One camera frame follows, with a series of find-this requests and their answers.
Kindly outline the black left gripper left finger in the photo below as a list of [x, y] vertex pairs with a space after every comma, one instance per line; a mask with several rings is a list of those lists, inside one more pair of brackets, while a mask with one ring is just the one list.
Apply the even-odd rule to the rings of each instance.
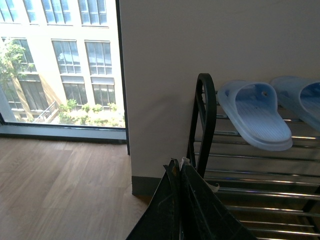
[[178, 240], [180, 237], [180, 166], [172, 159], [128, 240]]

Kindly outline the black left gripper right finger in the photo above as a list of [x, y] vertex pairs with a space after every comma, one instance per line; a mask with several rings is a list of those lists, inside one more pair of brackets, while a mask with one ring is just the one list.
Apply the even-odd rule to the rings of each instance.
[[180, 211], [185, 240], [255, 240], [217, 198], [188, 160], [180, 167]]

